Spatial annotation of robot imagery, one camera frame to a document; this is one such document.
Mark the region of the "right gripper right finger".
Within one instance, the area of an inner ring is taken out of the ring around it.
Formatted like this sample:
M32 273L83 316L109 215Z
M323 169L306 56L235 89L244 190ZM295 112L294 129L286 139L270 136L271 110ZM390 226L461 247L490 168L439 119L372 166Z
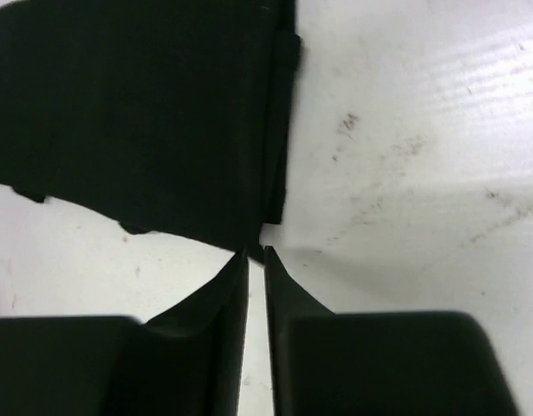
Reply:
M483 328L458 311L339 314L264 254L277 415L515 415Z

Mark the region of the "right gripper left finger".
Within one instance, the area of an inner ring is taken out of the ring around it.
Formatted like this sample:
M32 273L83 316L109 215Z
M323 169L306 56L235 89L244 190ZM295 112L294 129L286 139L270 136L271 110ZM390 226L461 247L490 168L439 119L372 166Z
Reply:
M129 316L0 318L0 415L234 415L249 262L148 322Z

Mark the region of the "black tank top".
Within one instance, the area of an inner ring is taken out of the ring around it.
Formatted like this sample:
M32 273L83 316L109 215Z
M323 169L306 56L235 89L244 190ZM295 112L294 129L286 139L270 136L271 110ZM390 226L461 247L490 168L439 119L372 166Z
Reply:
M0 7L0 184L255 258L285 200L292 1Z

